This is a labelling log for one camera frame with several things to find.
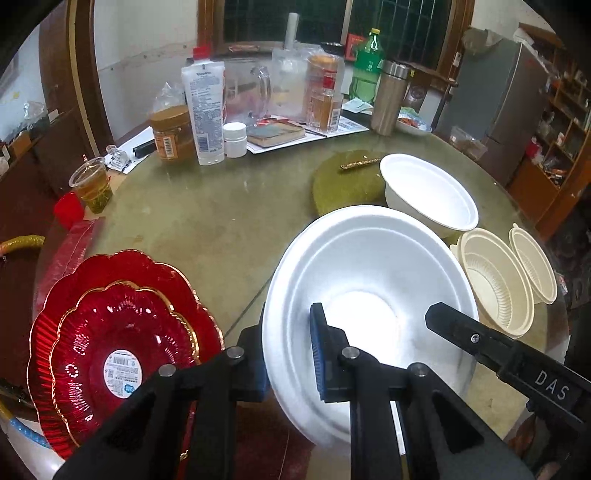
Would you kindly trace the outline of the small red glass plate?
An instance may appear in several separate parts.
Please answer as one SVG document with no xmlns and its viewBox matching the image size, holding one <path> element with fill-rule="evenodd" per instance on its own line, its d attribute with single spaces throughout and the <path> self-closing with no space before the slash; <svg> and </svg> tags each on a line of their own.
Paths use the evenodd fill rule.
<svg viewBox="0 0 591 480">
<path fill-rule="evenodd" d="M 60 319 L 49 354 L 52 403 L 80 446 L 159 367 L 198 363 L 197 334 L 169 299 L 112 282 L 85 292 Z"/>
</svg>

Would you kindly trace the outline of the large red glass plate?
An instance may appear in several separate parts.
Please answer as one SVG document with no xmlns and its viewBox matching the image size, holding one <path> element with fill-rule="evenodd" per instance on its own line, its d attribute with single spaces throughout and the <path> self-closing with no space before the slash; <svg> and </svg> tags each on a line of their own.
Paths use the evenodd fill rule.
<svg viewBox="0 0 591 480">
<path fill-rule="evenodd" d="M 223 348 L 221 329 L 201 304 L 190 282 L 175 267 L 156 262 L 138 250 L 95 255 L 81 261 L 69 274 L 53 283 L 41 303 L 29 338 L 27 386 L 42 432 L 50 447 L 62 459 L 70 457 L 76 446 L 53 405 L 50 393 L 49 356 L 57 340 L 58 323 L 84 293 L 118 280 L 153 287 L 164 294 L 197 334 L 200 361 L 211 359 Z"/>
</svg>

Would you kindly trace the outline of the large white foam plate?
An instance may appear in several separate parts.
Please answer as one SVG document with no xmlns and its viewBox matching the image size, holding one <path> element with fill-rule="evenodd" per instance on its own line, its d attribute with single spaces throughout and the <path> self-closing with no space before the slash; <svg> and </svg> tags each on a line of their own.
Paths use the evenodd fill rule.
<svg viewBox="0 0 591 480">
<path fill-rule="evenodd" d="M 348 405 L 318 394 L 308 326 L 315 303 L 349 344 L 383 364 L 425 363 L 465 396 L 474 360 L 426 326 L 427 310 L 439 302 L 478 316 L 458 260 L 418 220 L 362 205 L 312 222 L 284 252 L 263 307 L 266 371 L 290 422 L 318 447 L 349 450 Z"/>
</svg>

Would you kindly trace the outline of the white foam bowl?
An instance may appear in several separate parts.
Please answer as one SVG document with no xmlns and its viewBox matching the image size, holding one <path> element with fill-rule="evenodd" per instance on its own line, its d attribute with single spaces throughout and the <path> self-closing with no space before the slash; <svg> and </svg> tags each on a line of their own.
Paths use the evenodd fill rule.
<svg viewBox="0 0 591 480">
<path fill-rule="evenodd" d="M 384 156 L 380 162 L 389 208 L 419 220 L 441 238 L 478 226 L 477 205 L 464 186 L 445 170 L 410 154 Z"/>
</svg>

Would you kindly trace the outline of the small beige plastic bowl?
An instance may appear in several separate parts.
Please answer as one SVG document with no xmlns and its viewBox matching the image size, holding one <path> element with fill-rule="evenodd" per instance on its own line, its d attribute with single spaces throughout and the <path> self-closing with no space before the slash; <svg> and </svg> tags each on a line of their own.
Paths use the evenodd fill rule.
<svg viewBox="0 0 591 480">
<path fill-rule="evenodd" d="M 528 275 L 535 303 L 552 305 L 558 296 L 555 272 L 540 244 L 516 223 L 509 231 L 510 246 Z"/>
</svg>

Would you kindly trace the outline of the red fabric pouch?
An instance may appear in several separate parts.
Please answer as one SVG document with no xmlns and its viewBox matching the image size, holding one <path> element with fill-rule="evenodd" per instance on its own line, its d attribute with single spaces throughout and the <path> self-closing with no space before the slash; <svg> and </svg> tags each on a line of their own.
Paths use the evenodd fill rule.
<svg viewBox="0 0 591 480">
<path fill-rule="evenodd" d="M 74 272 L 100 232 L 104 219 L 82 220 L 65 229 L 55 220 L 45 236 L 37 262 L 33 289 L 33 314 L 43 308 L 53 285 Z"/>
</svg>

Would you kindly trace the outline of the red plastic cup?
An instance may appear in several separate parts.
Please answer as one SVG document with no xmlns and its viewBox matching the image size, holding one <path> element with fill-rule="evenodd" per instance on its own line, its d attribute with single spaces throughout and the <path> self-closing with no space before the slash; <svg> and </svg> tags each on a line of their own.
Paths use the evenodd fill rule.
<svg viewBox="0 0 591 480">
<path fill-rule="evenodd" d="M 78 196 L 70 191 L 59 198 L 53 207 L 53 215 L 65 230 L 71 230 L 85 216 L 85 209 Z"/>
</svg>

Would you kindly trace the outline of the clear cup with tea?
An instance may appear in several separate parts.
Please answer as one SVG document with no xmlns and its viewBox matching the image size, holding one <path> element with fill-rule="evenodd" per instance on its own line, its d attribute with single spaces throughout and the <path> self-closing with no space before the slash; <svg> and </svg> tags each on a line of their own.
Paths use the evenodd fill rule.
<svg viewBox="0 0 591 480">
<path fill-rule="evenodd" d="M 72 173 L 68 184 L 93 214 L 100 214 L 113 197 L 103 157 L 83 162 Z"/>
</svg>

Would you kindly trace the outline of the green round turntable mat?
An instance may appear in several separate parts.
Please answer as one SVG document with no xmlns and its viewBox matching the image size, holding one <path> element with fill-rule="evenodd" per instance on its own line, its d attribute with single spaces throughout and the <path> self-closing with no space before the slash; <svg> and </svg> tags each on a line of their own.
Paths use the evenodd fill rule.
<svg viewBox="0 0 591 480">
<path fill-rule="evenodd" d="M 322 162 L 312 175 L 311 195 L 318 216 L 353 205 L 386 206 L 385 181 L 379 163 L 349 171 L 342 164 L 386 156 L 384 151 L 338 152 Z"/>
</svg>

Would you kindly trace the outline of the gold pen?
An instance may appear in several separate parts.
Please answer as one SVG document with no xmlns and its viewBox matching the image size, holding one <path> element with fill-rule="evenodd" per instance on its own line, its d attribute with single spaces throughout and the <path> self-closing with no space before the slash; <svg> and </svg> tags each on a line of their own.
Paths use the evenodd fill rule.
<svg viewBox="0 0 591 480">
<path fill-rule="evenodd" d="M 356 160 L 353 162 L 342 164 L 339 167 L 339 169 L 341 169 L 342 171 L 349 171 L 349 170 L 353 170 L 353 169 L 359 169 L 359 168 L 371 166 L 371 165 L 374 165 L 374 164 L 377 164 L 380 162 L 381 162 L 380 158 L 367 158 L 367 159 L 363 159 L 363 160 Z"/>
</svg>

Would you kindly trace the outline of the amber jar with lid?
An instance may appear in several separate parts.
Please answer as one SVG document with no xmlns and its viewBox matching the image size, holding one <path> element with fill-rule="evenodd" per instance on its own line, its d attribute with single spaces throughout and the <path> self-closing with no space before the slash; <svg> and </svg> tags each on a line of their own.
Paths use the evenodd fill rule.
<svg viewBox="0 0 591 480">
<path fill-rule="evenodd" d="M 197 155 L 186 105 L 153 112 L 149 116 L 149 125 L 161 161 L 180 162 Z"/>
</svg>

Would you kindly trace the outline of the book on table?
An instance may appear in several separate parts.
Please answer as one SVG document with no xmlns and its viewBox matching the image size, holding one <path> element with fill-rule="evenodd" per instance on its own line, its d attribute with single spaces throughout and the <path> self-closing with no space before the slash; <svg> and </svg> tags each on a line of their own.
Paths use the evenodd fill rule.
<svg viewBox="0 0 591 480">
<path fill-rule="evenodd" d="M 283 119 L 270 119 L 246 129 L 246 138 L 253 145 L 270 148 L 304 138 L 305 130 L 300 124 Z"/>
</svg>

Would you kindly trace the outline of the stainless steel thermos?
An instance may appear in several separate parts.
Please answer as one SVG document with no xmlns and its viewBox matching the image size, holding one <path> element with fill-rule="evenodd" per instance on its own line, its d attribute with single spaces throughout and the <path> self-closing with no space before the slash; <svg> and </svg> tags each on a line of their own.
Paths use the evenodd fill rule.
<svg viewBox="0 0 591 480">
<path fill-rule="evenodd" d="M 377 134 L 390 136 L 393 133 L 411 71 L 406 64 L 384 60 L 370 119 L 370 128 Z"/>
</svg>

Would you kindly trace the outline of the green plastic bottle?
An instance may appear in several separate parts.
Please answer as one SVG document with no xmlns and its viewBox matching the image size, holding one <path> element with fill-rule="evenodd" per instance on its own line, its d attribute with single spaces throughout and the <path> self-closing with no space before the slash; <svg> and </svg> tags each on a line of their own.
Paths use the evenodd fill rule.
<svg viewBox="0 0 591 480">
<path fill-rule="evenodd" d="M 372 28 L 367 40 L 356 46 L 356 59 L 353 61 L 353 76 L 349 83 L 349 97 L 374 103 L 381 66 L 385 54 L 380 40 L 381 31 Z"/>
</svg>

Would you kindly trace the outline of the white lotion bottle red cap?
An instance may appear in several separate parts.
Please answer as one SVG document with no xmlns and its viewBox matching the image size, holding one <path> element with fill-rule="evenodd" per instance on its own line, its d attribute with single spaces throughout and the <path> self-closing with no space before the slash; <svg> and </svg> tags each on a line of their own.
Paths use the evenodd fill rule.
<svg viewBox="0 0 591 480">
<path fill-rule="evenodd" d="M 224 63 L 211 60 L 209 45 L 194 47 L 192 62 L 181 68 L 193 141 L 201 166 L 224 160 L 224 74 Z"/>
</svg>

